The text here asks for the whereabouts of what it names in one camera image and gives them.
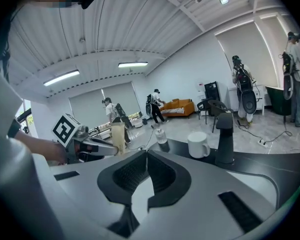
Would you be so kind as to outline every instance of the white corrugated ceiling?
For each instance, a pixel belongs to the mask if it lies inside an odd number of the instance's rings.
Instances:
[[[19,93],[51,97],[106,78],[149,73],[202,33],[279,0],[95,0],[88,9],[25,5],[9,35],[9,79]],[[118,68],[147,61],[146,67]],[[78,69],[80,75],[43,82]]]

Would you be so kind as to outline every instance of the white cabinet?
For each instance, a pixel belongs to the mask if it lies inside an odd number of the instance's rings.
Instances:
[[[261,84],[253,85],[253,91],[256,98],[256,110],[262,110],[262,115],[265,114],[265,90],[264,86]],[[232,87],[228,89],[230,108],[233,111],[238,111],[239,101],[237,96],[237,87]]]

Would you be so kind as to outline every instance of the orange sofa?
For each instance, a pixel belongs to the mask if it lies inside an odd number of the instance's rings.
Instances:
[[[163,105],[160,108],[163,116],[166,117],[188,117],[195,112],[195,104],[191,99],[173,99],[169,103]]]

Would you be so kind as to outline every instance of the glossy floor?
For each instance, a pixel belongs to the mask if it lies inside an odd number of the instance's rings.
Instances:
[[[286,130],[291,132],[292,136],[283,133],[276,140],[268,142],[268,147],[263,147],[258,144],[261,138],[239,129],[237,115],[234,114],[234,151],[259,154],[300,153],[300,128],[296,128],[295,125],[289,121],[290,118],[287,117]],[[140,146],[147,145],[146,148],[149,148],[153,145],[156,142],[156,137],[151,125],[154,123],[153,120],[149,120],[148,125],[130,130],[128,134],[131,139],[131,144],[128,148],[133,150]],[[165,131],[167,138],[181,142],[187,142],[188,135],[191,132],[205,132],[208,135],[208,144],[210,147],[218,148],[220,131],[214,129],[214,133],[212,133],[213,123],[213,117],[208,117],[206,124],[205,117],[200,117],[199,120],[197,114],[192,114],[189,118],[169,118],[168,123],[160,123],[159,127]],[[262,137],[263,141],[271,141],[285,131],[283,116],[275,114],[269,109],[265,110],[264,115],[257,112],[253,116],[253,123],[248,131],[256,136]]]

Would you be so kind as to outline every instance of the chair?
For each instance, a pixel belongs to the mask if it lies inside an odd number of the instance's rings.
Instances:
[[[203,99],[201,102],[199,102],[196,106],[198,108],[198,113],[199,113],[199,120],[200,120],[200,114],[201,111],[204,111],[205,113],[205,124],[207,124],[207,112],[211,109],[210,104],[208,101],[212,100],[213,98],[206,98]]]
[[[215,124],[216,124],[216,119],[219,118],[219,115],[222,114],[222,113],[227,113],[227,112],[233,113],[234,111],[232,109],[228,109],[226,107],[226,105],[223,104],[219,100],[212,99],[212,100],[209,100],[208,103],[211,106],[211,113],[214,115],[213,128],[212,128],[212,132],[214,132],[214,130],[215,130]]]

